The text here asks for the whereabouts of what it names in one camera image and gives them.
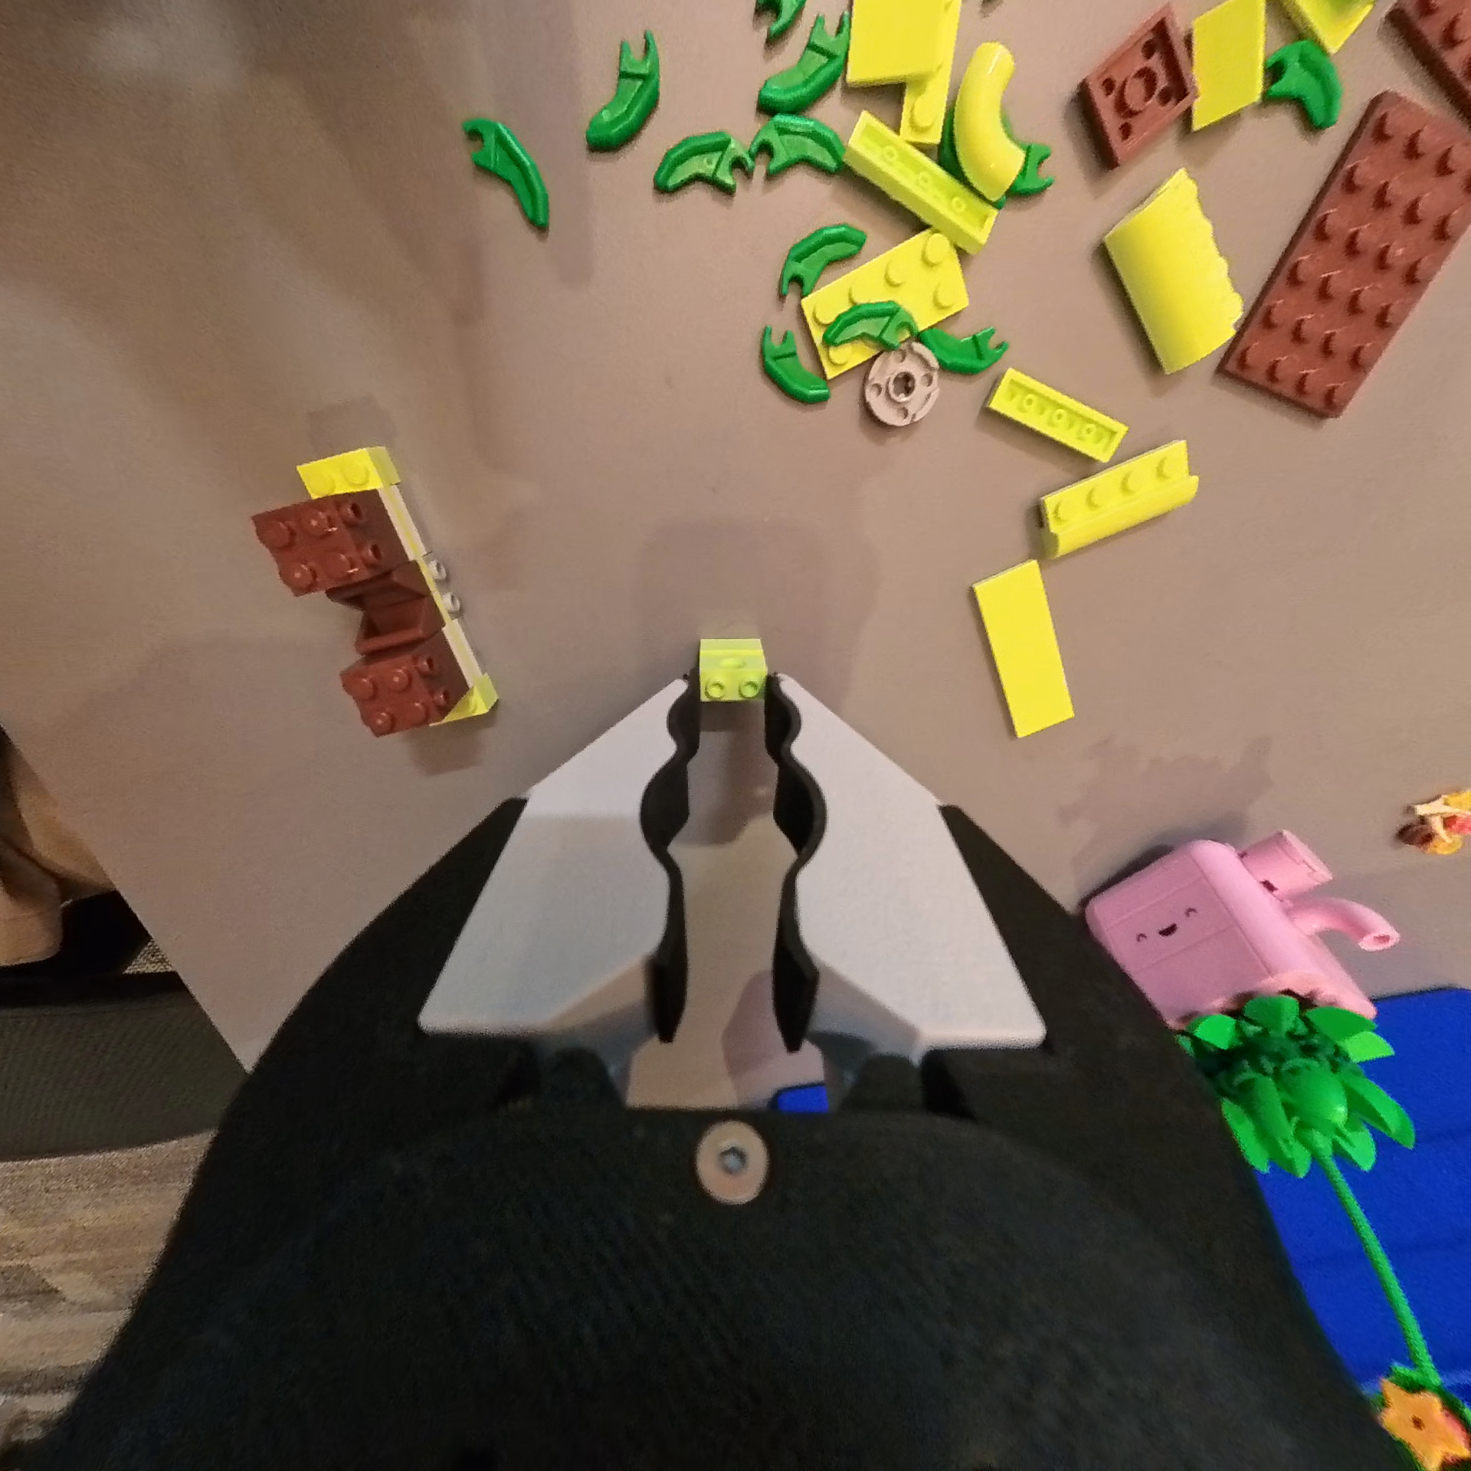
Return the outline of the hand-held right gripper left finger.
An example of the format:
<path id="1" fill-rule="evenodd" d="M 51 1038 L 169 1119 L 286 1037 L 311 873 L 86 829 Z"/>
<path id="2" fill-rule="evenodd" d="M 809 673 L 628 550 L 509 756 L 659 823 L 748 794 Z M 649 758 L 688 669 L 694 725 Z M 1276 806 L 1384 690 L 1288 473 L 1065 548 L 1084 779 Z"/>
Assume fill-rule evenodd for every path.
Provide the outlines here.
<path id="1" fill-rule="evenodd" d="M 619 1094 L 686 1006 L 669 846 L 688 815 L 696 681 L 674 679 L 536 783 L 419 1013 L 426 1033 L 586 1048 Z"/>

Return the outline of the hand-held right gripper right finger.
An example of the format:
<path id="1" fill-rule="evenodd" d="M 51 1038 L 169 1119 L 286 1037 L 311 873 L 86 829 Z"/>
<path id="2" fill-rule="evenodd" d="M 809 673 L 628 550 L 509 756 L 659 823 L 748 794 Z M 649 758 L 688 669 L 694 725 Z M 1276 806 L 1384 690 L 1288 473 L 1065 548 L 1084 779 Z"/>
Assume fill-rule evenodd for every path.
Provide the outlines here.
<path id="1" fill-rule="evenodd" d="M 794 677 L 767 683 L 782 877 L 773 1012 L 830 1094 L 873 1056 L 963 1052 L 996 1075 L 1048 1067 L 1044 1021 L 938 798 Z"/>

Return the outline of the small lime toy brick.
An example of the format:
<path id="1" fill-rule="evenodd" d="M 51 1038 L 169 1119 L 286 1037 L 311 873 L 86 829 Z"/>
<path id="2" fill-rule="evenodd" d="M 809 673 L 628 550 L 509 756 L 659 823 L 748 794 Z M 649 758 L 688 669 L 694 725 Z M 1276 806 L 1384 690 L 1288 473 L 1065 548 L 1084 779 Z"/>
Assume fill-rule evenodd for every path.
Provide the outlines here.
<path id="1" fill-rule="evenodd" d="M 698 644 L 698 685 L 703 704 L 763 698 L 767 664 L 757 637 L 703 637 Z"/>

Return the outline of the brown and lime brick assembly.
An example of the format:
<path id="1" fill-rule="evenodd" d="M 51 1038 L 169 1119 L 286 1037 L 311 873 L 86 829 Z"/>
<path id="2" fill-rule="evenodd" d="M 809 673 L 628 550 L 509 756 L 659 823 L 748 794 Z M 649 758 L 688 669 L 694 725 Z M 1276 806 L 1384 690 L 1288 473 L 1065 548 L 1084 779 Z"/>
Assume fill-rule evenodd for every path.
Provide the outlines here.
<path id="1" fill-rule="evenodd" d="M 313 460 L 298 475 L 307 498 L 253 515 L 251 529 L 292 594 L 323 594 L 357 615 L 340 687 L 361 723 L 390 737 L 486 715 L 498 692 L 388 448 Z"/>

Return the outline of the lime elbow brick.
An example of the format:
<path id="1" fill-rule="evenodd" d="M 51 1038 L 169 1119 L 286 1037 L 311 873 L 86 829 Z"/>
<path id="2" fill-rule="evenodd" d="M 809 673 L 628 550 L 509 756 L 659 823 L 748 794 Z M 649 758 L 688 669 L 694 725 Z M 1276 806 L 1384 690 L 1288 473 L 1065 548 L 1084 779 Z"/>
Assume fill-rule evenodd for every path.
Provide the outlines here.
<path id="1" fill-rule="evenodd" d="M 1003 92 L 1015 60 L 1009 48 L 982 42 L 973 52 L 951 108 L 951 144 L 965 181 L 998 204 L 1024 167 L 1024 148 L 1003 119 Z"/>

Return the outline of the short lime flat tile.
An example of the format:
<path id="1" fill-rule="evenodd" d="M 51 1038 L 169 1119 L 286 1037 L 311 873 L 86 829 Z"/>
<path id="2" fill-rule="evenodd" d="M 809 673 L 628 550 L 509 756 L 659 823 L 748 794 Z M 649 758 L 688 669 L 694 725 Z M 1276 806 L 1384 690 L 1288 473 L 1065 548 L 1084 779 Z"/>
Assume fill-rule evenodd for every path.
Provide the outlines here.
<path id="1" fill-rule="evenodd" d="M 1040 564 L 1021 562 L 973 585 L 1017 739 L 1074 715 Z"/>

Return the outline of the person's leg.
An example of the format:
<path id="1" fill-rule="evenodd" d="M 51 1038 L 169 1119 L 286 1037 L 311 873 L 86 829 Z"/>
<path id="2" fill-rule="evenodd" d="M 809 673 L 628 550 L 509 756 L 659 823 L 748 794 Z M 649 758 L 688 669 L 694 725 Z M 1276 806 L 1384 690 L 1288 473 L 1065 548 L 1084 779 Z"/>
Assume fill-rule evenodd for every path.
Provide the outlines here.
<path id="1" fill-rule="evenodd" d="M 113 888 L 34 769 L 1 735 L 1 965 L 55 956 L 63 908 Z"/>

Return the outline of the lime narrow studded plate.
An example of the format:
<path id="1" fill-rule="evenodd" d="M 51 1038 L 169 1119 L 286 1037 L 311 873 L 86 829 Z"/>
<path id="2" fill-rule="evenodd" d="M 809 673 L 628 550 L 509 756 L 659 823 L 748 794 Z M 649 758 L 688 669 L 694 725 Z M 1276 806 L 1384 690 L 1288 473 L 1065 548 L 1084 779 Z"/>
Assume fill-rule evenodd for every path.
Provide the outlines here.
<path id="1" fill-rule="evenodd" d="M 986 408 L 1098 464 L 1107 464 L 1128 435 L 1126 423 L 1017 367 L 1003 371 Z"/>
<path id="2" fill-rule="evenodd" d="M 998 217 L 990 202 L 867 110 L 855 119 L 844 165 L 963 252 L 978 252 Z"/>

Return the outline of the grey round plate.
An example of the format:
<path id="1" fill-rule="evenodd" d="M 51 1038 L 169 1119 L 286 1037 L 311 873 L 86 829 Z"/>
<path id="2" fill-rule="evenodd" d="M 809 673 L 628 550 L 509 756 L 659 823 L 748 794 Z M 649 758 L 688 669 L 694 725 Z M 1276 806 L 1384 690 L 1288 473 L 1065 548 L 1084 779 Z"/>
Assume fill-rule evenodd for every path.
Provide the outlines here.
<path id="1" fill-rule="evenodd" d="M 903 429 L 923 421 L 940 392 L 942 369 L 921 340 L 876 354 L 863 385 L 863 404 L 874 421 Z"/>

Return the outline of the small orange flower pieces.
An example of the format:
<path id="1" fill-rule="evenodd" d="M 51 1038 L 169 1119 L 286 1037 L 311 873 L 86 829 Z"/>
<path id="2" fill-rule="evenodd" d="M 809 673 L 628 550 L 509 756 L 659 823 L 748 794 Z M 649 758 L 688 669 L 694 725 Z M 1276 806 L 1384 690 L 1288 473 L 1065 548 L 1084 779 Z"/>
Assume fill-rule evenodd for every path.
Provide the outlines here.
<path id="1" fill-rule="evenodd" d="M 1424 856 L 1455 856 L 1469 837 L 1471 790 L 1451 790 L 1407 808 L 1397 840 Z"/>

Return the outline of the blue plastic bin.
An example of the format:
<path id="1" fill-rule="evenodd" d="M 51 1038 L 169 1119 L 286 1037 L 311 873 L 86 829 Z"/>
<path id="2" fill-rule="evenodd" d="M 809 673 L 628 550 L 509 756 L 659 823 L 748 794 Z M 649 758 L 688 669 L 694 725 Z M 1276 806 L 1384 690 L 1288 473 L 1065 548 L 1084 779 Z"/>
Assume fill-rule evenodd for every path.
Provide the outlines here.
<path id="1" fill-rule="evenodd" d="M 1117 996 L 830 1108 L 982 1125 L 1140 1223 L 1244 1358 L 1267 1448 L 1221 1467 L 1467 1467 L 1467 994 L 1369 1021 L 1292 983 L 1174 1029 Z"/>

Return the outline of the lime wide studded plate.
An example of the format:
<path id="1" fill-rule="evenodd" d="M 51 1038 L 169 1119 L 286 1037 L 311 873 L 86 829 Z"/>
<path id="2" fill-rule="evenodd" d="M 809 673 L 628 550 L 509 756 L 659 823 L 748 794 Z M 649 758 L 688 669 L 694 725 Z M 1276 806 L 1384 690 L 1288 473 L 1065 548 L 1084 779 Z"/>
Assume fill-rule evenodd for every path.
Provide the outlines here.
<path id="1" fill-rule="evenodd" d="M 803 315 L 819 354 L 823 375 L 832 379 L 865 364 L 886 344 L 859 331 L 846 340 L 826 340 L 828 329 L 853 308 L 865 310 L 865 323 L 882 329 L 892 308 L 901 308 L 913 329 L 928 329 L 969 304 L 965 275 L 955 246 L 936 231 L 923 231 L 842 273 L 803 298 Z"/>

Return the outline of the large brown studded plate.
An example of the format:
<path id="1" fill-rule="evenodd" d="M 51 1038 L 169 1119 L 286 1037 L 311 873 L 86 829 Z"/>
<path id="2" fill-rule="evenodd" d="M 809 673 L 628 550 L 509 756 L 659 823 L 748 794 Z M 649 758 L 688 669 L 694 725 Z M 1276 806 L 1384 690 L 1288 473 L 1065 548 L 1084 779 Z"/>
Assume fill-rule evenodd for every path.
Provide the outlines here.
<path id="1" fill-rule="evenodd" d="M 1467 127 L 1380 92 L 1219 373 L 1309 414 L 1342 415 L 1467 223 Z"/>
<path id="2" fill-rule="evenodd" d="M 1469 2 L 1396 2 L 1388 17 L 1444 90 L 1465 102 L 1469 96 Z"/>

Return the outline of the long lime flat tile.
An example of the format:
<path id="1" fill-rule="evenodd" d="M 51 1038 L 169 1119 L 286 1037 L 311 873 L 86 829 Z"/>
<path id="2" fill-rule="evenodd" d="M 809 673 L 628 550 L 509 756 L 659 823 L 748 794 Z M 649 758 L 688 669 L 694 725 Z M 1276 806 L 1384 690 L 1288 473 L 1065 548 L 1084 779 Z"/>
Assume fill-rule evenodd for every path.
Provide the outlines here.
<path id="1" fill-rule="evenodd" d="M 853 2 L 846 79 L 853 87 L 926 79 L 953 50 L 957 2 Z"/>

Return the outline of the pile of assorted toy bricks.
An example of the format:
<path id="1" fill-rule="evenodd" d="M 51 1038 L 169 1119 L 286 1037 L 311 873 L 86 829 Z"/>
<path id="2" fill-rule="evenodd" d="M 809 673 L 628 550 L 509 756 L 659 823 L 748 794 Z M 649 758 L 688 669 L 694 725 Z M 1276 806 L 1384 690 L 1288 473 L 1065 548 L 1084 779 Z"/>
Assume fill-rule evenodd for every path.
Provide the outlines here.
<path id="1" fill-rule="evenodd" d="M 1174 4 L 1171 4 L 1171 8 L 1180 23 L 1180 31 L 1192 54 L 1192 25 L 1197 17 L 1186 27 Z M 1334 56 L 1340 52 L 1346 40 L 1351 39 L 1353 33 L 1367 21 L 1372 6 L 1340 2 L 1284 2 L 1280 8 L 1286 12 L 1288 21 L 1296 27 L 1297 39 L 1278 46 L 1274 52 L 1267 52 L 1265 17 L 1263 89 L 1255 104 L 1261 100 L 1290 102 L 1297 108 L 1309 129 L 1326 131 L 1338 123 L 1342 112 L 1342 81 L 1334 65 Z M 1186 112 L 1180 119 L 1188 119 L 1192 127 L 1192 110 Z"/>

